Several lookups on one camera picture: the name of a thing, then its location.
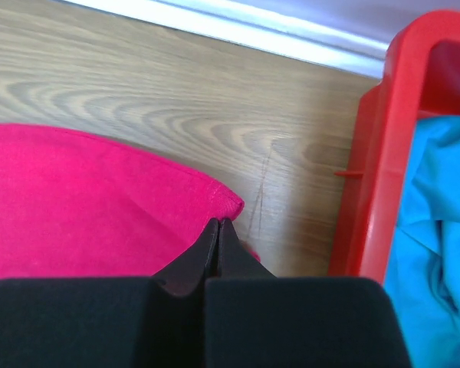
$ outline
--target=cloth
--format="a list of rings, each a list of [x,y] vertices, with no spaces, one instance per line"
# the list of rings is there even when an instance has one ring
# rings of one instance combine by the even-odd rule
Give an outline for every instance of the cloth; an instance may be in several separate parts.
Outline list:
[[[243,201],[141,149],[0,125],[0,278],[150,276]]]
[[[460,117],[420,120],[386,273],[415,367],[460,367]]]

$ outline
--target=blue cloth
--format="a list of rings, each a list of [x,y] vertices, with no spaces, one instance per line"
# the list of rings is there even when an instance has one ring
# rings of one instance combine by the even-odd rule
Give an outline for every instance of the blue cloth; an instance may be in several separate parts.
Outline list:
[[[415,368],[460,368],[460,117],[420,120],[385,289]]]

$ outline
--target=pink fabric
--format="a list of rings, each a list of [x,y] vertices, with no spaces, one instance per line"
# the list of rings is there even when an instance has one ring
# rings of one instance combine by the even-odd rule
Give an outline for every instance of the pink fabric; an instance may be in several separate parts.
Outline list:
[[[0,125],[0,278],[151,275],[243,201],[141,149]]]

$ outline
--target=red container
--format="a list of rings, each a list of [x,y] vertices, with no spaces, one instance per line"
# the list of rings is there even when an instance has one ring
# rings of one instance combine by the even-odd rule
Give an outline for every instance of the red container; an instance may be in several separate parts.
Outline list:
[[[401,31],[381,83],[360,101],[329,275],[383,282],[416,121],[460,115],[460,13],[434,11]]]

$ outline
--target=red basket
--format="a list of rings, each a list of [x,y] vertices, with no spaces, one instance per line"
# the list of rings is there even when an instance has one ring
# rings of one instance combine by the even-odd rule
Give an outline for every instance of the red basket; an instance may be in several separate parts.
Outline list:
[[[360,101],[329,275],[383,282],[416,121],[460,115],[460,13],[434,11],[401,31],[381,83]]]

